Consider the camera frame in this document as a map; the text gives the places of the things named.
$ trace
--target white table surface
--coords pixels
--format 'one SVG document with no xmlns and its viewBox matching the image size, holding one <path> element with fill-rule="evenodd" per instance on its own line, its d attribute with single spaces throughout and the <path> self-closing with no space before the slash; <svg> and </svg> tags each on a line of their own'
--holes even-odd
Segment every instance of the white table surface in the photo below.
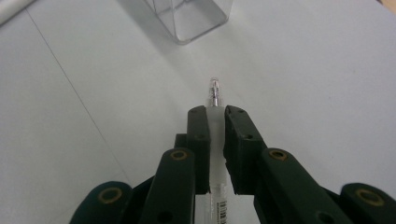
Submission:
<svg viewBox="0 0 396 224">
<path fill-rule="evenodd" d="M 154 175 L 211 77 L 323 187 L 396 198 L 395 52 L 374 0 L 235 0 L 186 46 L 143 0 L 38 0 L 0 27 L 0 222 L 68 223 L 95 186 Z M 259 222 L 229 201 L 229 223 Z"/>
</svg>

